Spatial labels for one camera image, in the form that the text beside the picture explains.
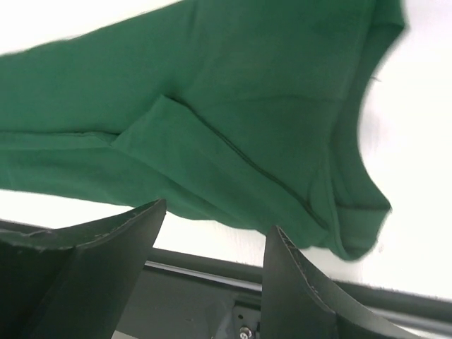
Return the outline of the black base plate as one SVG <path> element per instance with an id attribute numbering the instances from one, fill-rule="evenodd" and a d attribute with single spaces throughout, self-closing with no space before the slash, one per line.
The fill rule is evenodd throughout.
<path id="1" fill-rule="evenodd" d="M 262 338 L 263 267 L 153 250 L 117 329 L 134 338 Z M 334 281 L 414 338 L 450 338 L 451 303 Z"/>

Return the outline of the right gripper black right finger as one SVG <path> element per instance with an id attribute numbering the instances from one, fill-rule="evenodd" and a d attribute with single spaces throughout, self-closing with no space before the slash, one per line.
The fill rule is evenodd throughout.
<path id="1" fill-rule="evenodd" d="M 262 338 L 414 338 L 352 298 L 312 264 L 279 227 L 266 237 Z"/>

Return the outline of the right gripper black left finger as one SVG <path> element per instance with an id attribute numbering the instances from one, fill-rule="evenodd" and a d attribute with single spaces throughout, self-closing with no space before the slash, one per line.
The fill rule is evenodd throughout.
<path id="1" fill-rule="evenodd" d="M 1 223 L 1 337 L 111 338 L 165 218 L 164 200 L 50 229 Z"/>

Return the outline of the green t shirt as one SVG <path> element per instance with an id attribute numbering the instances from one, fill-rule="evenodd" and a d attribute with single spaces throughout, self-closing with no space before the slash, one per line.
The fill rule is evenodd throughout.
<path id="1" fill-rule="evenodd" d="M 399 1 L 178 1 L 1 57 L 1 188 L 365 256 L 391 209 L 358 146 Z"/>

